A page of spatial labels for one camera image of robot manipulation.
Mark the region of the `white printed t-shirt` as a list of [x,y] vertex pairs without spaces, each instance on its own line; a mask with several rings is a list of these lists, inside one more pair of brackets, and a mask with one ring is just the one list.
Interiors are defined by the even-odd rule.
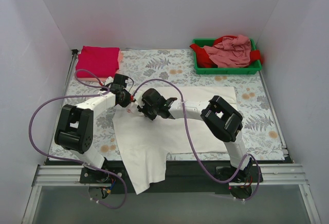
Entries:
[[227,153],[206,124],[188,119],[189,143],[185,122],[157,117],[151,121],[137,110],[118,107],[113,125],[119,152],[136,194],[146,191],[151,183],[165,179],[167,154]]

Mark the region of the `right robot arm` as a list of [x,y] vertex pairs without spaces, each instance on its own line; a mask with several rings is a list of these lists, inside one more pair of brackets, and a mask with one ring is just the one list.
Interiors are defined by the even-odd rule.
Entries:
[[[215,182],[243,182],[251,178],[252,156],[246,151],[242,139],[242,115],[221,96],[213,96],[207,102],[189,102],[183,93],[179,98],[162,96],[156,89],[150,88],[145,92],[135,91],[134,103],[139,112],[150,120],[156,117],[163,119],[183,119],[187,138],[192,153],[205,173]],[[205,123],[211,134],[224,143],[230,159],[230,167],[220,169],[219,179],[211,175],[194,148],[188,120],[200,120]]]

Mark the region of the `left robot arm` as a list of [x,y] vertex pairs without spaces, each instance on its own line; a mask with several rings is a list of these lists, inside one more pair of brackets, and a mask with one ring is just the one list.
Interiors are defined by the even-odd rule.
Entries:
[[128,79],[117,73],[106,80],[98,94],[77,105],[66,104],[61,109],[55,143],[92,168],[92,177],[99,183],[108,180],[109,170],[103,166],[105,157],[93,145],[94,120],[116,105],[127,107],[131,103],[132,95],[126,89]]

